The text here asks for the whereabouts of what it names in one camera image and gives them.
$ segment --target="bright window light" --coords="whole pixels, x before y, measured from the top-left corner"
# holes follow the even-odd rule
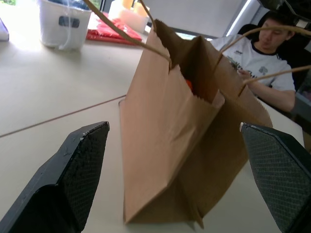
[[[232,30],[234,29],[235,25],[237,24],[237,22],[239,21],[239,19],[241,18],[242,14],[244,13],[244,11],[246,10],[246,8],[248,7],[248,5],[251,3],[252,0],[247,0],[247,2],[245,3],[244,7],[241,9],[240,13],[238,14],[238,17],[235,19],[235,21],[233,22],[231,28],[229,29],[228,33],[226,36],[229,36],[230,33],[232,32]]]

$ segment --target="paper bag handle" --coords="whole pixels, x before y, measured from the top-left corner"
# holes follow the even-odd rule
[[[83,0],[86,5],[105,23],[107,24],[112,30],[114,30],[116,33],[118,33],[120,36],[122,36],[125,40],[132,42],[133,44],[139,45],[145,49],[148,49],[152,52],[155,52],[156,54],[164,57],[166,60],[169,61],[169,66],[170,69],[172,68],[172,60],[171,58],[164,54],[163,52],[157,50],[156,48],[153,48],[152,46],[146,45],[138,40],[133,39],[132,37],[130,37],[128,34],[126,34],[123,30],[119,29],[118,27],[116,27],[103,13],[100,12],[100,10],[97,9],[96,6],[94,6],[93,3],[91,3],[89,0]],[[149,10],[147,9],[146,5],[144,4],[144,2],[142,0],[139,0],[142,7],[145,9],[145,11],[147,12],[148,16],[150,17],[151,21],[152,21],[152,25],[154,28],[154,31],[156,32],[156,24],[154,19],[152,18]]]
[[[220,50],[220,55],[219,55],[219,57],[217,59],[216,66],[215,66],[215,68],[213,70],[213,73],[215,72],[219,62],[221,61],[221,59],[223,57],[223,52],[225,52],[227,49],[229,49],[230,47],[235,45],[238,41],[240,41],[241,39],[243,39],[244,37],[246,37],[246,36],[248,36],[250,34],[257,33],[257,32],[259,32],[261,30],[277,30],[277,29],[288,30],[288,31],[296,32],[296,33],[305,34],[305,35],[311,35],[310,31],[307,31],[307,30],[305,30],[303,28],[299,28],[299,27],[295,27],[295,26],[285,26],[285,25],[283,25],[283,26],[273,26],[273,27],[264,27],[264,28],[256,28],[256,29],[250,30],[250,31],[244,33],[241,37],[237,38],[235,41],[233,41],[230,45],[228,45],[228,46],[226,46],[226,47],[224,47],[223,49]],[[245,89],[246,85],[249,84],[249,83],[256,82],[256,81],[259,81],[259,80],[262,80],[262,79],[268,79],[268,78],[275,77],[275,76],[278,76],[278,75],[281,75],[281,74],[295,73],[295,72],[299,72],[299,71],[303,71],[303,70],[307,70],[307,69],[311,69],[311,65],[304,66],[304,67],[298,67],[298,68],[294,68],[294,69],[290,69],[290,70],[286,70],[286,71],[281,71],[281,72],[278,72],[278,73],[275,73],[275,74],[269,74],[269,75],[265,75],[265,76],[262,76],[262,77],[259,77],[259,78],[255,78],[255,79],[244,80],[242,88],[241,88],[238,96],[241,95],[241,93]]]

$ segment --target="white box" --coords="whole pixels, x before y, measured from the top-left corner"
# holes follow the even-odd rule
[[[109,18],[120,18],[125,24],[136,32],[144,33],[149,17],[142,17],[132,10],[122,6],[122,1],[114,0],[109,10]]]
[[[86,40],[90,10],[39,0],[40,40],[48,47],[73,50]]]

